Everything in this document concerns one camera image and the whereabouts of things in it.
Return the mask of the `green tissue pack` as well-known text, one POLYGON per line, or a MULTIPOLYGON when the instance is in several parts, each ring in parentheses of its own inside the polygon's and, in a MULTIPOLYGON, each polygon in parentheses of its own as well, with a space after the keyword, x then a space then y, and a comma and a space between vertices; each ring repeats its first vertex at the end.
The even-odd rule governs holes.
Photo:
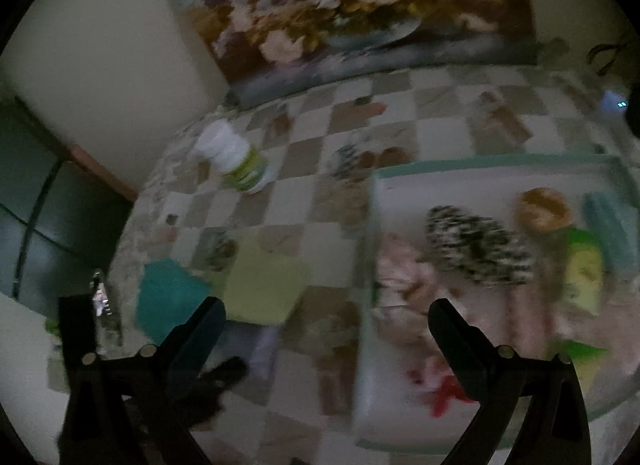
POLYGON ((562 241, 560 288, 551 303, 552 341, 572 359, 580 388, 588 393, 606 355, 592 341, 589 327, 602 308, 603 256, 589 231, 572 226, 562 241))

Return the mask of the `light blue face mask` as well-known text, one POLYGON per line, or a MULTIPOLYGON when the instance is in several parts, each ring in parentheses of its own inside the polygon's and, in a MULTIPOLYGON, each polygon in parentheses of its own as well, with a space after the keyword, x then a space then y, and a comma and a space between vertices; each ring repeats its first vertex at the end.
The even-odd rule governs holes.
POLYGON ((615 192, 588 193, 582 203, 588 229, 598 238, 606 267, 622 279, 639 272, 639 211, 615 192))

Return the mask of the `dark cabinet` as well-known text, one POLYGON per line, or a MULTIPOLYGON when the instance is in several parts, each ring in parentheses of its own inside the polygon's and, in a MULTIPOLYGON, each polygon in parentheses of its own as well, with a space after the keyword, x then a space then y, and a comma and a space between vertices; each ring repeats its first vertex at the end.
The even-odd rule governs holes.
POLYGON ((16 96, 1 101, 1 292, 54 319, 107 271, 132 208, 16 96))

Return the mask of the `pink fluffy cloth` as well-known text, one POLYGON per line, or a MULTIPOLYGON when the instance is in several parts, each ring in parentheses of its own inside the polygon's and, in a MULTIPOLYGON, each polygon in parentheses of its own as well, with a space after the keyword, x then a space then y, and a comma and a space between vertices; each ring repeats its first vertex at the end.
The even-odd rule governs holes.
MULTIPOLYGON (((422 344, 437 350, 427 327, 428 308, 439 298, 451 301, 460 315, 481 329, 497 329, 520 355, 542 358, 551 349, 551 300, 538 280, 491 289, 487 298, 446 285, 420 251, 396 234, 385 235, 375 263, 380 285, 373 313, 380 333, 399 344, 422 344)), ((616 289, 605 298, 600 315, 589 324, 592 341, 611 355, 620 370, 639 368, 639 295, 616 289)))

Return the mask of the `purple wet wipes pack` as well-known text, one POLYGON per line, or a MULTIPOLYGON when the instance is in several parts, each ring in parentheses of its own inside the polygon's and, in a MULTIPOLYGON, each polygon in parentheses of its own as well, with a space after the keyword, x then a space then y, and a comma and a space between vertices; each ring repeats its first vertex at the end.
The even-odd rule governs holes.
POLYGON ((250 377, 270 381, 280 344, 280 325, 257 325, 228 321, 216 349, 223 358, 239 357, 250 377))

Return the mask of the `leopard print scrunchie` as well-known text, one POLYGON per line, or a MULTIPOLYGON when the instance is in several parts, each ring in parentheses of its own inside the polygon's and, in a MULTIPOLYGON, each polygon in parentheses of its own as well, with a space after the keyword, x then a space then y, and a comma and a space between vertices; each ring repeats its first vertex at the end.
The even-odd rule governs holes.
POLYGON ((523 239, 499 221, 456 206, 431 208, 425 236, 449 271, 486 286, 518 286, 533 281, 535 258, 523 239))

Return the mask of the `orange round puff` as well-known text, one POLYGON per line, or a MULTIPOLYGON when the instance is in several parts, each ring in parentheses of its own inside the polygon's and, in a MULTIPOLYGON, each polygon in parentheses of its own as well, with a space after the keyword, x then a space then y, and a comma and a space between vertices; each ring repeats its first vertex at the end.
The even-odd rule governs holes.
POLYGON ((560 231, 574 223, 574 214, 566 197, 554 188, 532 188, 516 204, 518 223, 535 233, 560 231))

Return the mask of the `light green cloth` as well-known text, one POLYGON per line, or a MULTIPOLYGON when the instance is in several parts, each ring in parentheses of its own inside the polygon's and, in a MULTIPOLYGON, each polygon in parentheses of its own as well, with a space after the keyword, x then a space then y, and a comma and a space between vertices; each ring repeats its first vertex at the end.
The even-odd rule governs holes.
POLYGON ((222 292, 227 317, 260 326, 283 324, 305 292, 309 275, 304 260, 264 251, 256 237, 245 237, 222 292))

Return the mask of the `floral oil painting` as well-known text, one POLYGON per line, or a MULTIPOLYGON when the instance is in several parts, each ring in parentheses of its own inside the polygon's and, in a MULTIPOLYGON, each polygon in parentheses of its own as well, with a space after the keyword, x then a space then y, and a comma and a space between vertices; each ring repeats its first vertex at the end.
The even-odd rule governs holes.
POLYGON ((386 70, 537 54, 529 0, 175 2, 242 108, 386 70))

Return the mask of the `teal sponge cloth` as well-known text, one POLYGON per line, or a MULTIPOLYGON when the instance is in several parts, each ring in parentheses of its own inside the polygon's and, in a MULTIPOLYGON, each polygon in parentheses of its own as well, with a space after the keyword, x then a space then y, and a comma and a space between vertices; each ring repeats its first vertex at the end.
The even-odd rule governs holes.
POLYGON ((144 266, 136 309, 136 323, 153 344, 161 344, 171 329, 186 323, 210 286, 183 269, 177 261, 160 259, 144 266))

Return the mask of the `white green pill bottle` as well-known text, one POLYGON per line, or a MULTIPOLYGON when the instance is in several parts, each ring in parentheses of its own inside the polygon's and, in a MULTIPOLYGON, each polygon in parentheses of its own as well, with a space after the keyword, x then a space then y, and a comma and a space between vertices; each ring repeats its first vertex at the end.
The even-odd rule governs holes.
POLYGON ((240 193, 255 194, 271 182, 268 159, 227 119, 217 119, 203 130, 194 154, 207 160, 227 185, 240 193))

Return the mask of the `white power strip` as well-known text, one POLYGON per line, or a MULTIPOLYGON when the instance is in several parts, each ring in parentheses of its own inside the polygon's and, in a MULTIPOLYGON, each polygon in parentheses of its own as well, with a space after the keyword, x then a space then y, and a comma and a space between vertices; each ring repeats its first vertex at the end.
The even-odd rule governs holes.
POLYGON ((628 101, 625 93, 606 89, 600 100, 600 115, 606 120, 624 120, 628 101))

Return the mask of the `checkered patterned tablecloth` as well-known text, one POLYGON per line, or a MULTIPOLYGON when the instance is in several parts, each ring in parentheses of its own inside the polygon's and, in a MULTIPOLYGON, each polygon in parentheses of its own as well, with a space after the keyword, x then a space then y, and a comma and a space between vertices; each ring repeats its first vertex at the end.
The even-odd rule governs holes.
POLYGON ((271 182, 243 195, 191 154, 199 120, 172 139, 145 183, 107 277, 119 332, 102 331, 110 358, 145 342, 136 309, 144 266, 172 259, 220 286, 214 244, 254 234, 270 253, 300 258, 310 270, 303 301, 281 326, 270 381, 247 378, 224 398, 224 411, 195 428, 217 464, 438 464, 442 453, 359 448, 348 428, 350 358, 314 359, 300 336, 314 321, 344 312, 361 281, 359 232, 349 220, 358 184, 333 177, 338 150, 405 147, 419 160, 509 153, 513 145, 478 129, 474 102, 489 92, 532 130, 526 154, 620 153, 622 120, 600 115, 602 84, 583 72, 537 66, 453 65, 395 70, 325 84, 232 116, 236 130, 265 154, 271 182))

